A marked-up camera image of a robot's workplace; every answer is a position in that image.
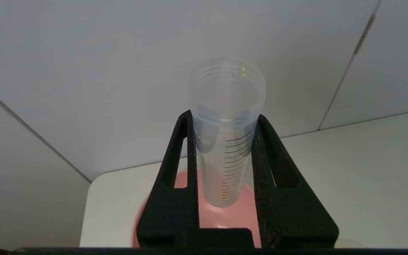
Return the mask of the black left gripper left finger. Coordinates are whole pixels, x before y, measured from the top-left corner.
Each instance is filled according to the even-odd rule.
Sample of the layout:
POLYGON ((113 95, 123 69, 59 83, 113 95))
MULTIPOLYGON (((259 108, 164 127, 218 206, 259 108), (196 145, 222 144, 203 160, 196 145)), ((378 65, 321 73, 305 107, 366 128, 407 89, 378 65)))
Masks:
POLYGON ((199 229, 199 193, 191 111, 180 114, 157 178, 136 226, 140 247, 174 247, 175 237, 199 229), (183 141, 187 142, 187 186, 175 188, 183 141))

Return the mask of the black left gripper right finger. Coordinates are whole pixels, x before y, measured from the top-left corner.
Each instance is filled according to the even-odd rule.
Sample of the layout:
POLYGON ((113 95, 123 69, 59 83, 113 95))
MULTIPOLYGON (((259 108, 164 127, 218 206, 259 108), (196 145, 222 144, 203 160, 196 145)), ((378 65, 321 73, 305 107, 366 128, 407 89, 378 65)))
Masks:
POLYGON ((339 228, 260 115, 251 147, 262 248, 334 248, 339 228))

